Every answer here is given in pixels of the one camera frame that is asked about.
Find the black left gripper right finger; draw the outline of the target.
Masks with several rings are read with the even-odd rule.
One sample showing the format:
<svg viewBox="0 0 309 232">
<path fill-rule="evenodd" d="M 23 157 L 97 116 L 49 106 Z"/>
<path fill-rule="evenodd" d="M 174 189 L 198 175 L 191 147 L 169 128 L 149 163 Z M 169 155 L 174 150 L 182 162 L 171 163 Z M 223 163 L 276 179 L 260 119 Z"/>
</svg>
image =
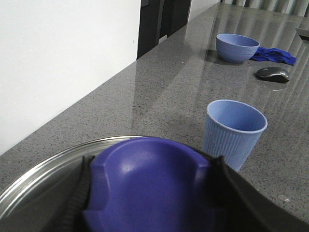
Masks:
<svg viewBox="0 0 309 232">
<path fill-rule="evenodd" d="M 228 232 L 307 232 L 309 224 L 275 205 L 228 167 L 210 160 L 209 183 L 215 204 L 226 210 Z"/>
</svg>

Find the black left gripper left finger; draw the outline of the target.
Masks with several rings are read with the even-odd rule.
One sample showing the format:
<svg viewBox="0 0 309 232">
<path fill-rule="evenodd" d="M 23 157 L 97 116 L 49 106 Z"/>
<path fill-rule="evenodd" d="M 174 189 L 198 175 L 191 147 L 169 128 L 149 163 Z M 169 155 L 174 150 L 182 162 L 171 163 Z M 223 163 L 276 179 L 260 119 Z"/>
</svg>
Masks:
<svg viewBox="0 0 309 232">
<path fill-rule="evenodd" d="M 62 209 L 58 210 L 52 221 L 45 226 L 46 232 L 89 232 L 83 211 L 87 208 L 90 197 L 92 174 L 90 164 L 94 156 L 83 156 L 81 171 L 77 183 L 64 202 Z"/>
</svg>

